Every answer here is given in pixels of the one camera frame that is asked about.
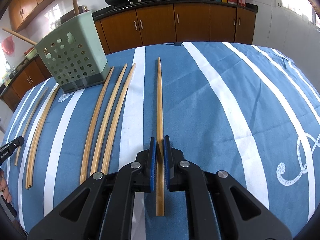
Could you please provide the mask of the person's left hand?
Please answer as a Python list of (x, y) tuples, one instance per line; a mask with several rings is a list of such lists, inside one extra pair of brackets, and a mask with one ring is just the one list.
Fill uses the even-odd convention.
[(9, 188), (7, 185), (7, 181), (4, 177), (4, 171), (2, 169), (0, 169), (0, 189), (3, 192), (3, 198), (10, 203), (12, 200), (12, 196), (9, 192)]

